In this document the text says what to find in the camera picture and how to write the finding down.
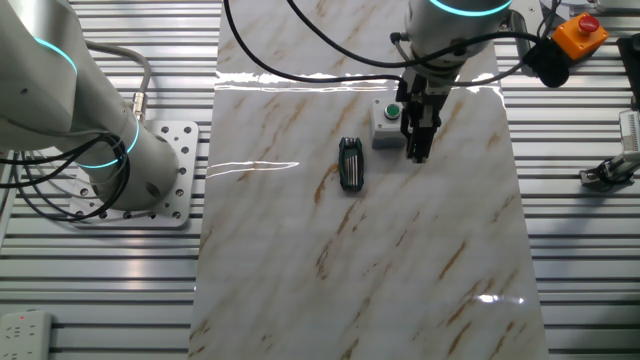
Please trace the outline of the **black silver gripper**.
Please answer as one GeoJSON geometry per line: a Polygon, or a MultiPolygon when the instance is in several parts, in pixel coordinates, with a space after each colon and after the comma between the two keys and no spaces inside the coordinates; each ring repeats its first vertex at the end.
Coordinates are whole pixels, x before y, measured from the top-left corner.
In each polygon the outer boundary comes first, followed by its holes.
{"type": "Polygon", "coordinates": [[[396,101],[402,105],[402,134],[407,140],[407,157],[424,163],[429,158],[436,128],[442,124],[440,111],[451,88],[428,79],[413,68],[406,68],[401,78],[396,101]]]}

